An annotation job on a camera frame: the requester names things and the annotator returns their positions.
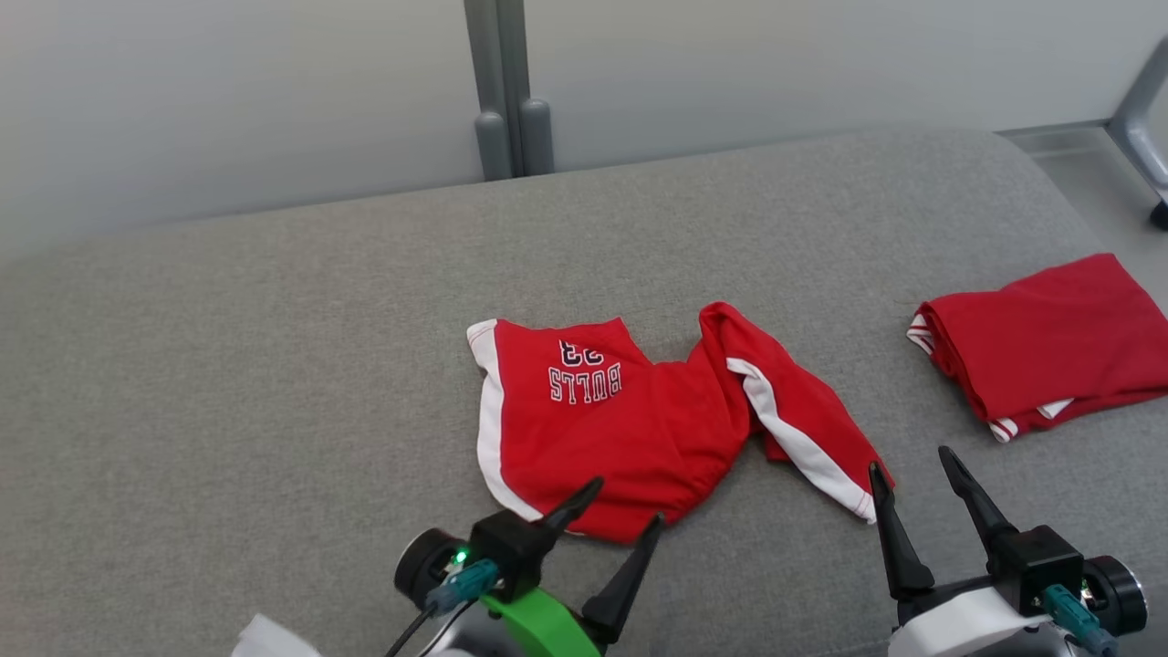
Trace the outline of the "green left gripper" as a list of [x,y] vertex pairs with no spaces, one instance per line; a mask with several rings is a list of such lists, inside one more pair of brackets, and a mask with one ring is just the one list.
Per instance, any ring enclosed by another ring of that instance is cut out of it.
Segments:
[[[538,527],[555,535],[566,533],[588,512],[604,483],[597,475],[543,516]],[[613,578],[580,607],[580,623],[566,606],[541,588],[512,601],[484,595],[481,603],[502,620],[505,631],[524,657],[602,657],[596,644],[616,644],[621,638],[665,528],[666,516],[655,513]]]

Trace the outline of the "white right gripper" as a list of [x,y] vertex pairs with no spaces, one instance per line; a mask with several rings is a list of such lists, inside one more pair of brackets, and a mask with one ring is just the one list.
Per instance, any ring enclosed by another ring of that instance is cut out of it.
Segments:
[[[939,447],[938,456],[985,553],[996,556],[997,540],[1017,528],[952,448]],[[917,556],[894,507],[894,485],[880,462],[869,465],[869,478],[888,588],[897,601],[898,625],[888,657],[1069,657],[1068,632],[1054,627],[1042,594],[1018,606],[989,578],[934,588],[932,570]]]

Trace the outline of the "red white bulls shorts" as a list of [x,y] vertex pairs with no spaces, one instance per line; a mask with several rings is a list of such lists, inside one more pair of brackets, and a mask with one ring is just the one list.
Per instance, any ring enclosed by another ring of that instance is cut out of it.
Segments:
[[725,302],[702,307],[698,328],[684,360],[653,362],[621,318],[472,325],[477,456],[493,498],[533,521],[599,477],[568,531],[630,544],[652,516],[674,523],[703,504],[759,433],[766,458],[875,523],[880,454],[836,392]]

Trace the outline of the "red white jersey shirt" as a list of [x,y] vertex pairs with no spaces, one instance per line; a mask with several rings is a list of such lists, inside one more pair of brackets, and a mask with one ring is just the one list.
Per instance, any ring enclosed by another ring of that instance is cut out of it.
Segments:
[[1113,254],[925,302],[906,337],[1000,443],[1168,396],[1168,317]]

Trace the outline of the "grey vertical frame post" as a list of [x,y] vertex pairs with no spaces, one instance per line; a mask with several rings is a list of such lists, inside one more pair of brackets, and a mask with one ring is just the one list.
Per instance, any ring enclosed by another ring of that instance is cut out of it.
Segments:
[[551,108],[531,95],[524,0],[495,4],[513,175],[551,174]]
[[479,101],[479,115],[473,120],[473,126],[481,170],[488,182],[499,182],[515,175],[499,35],[499,7],[496,0],[463,0],[463,4]]

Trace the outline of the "grey metal frame leg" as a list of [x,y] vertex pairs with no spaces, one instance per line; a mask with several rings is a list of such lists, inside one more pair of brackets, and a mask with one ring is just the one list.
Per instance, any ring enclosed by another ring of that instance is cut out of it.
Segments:
[[1150,224],[1168,233],[1168,147],[1156,145],[1150,124],[1152,108],[1164,89],[1168,89],[1168,35],[1150,53],[1105,130],[1127,162],[1159,195],[1159,203],[1150,210]]

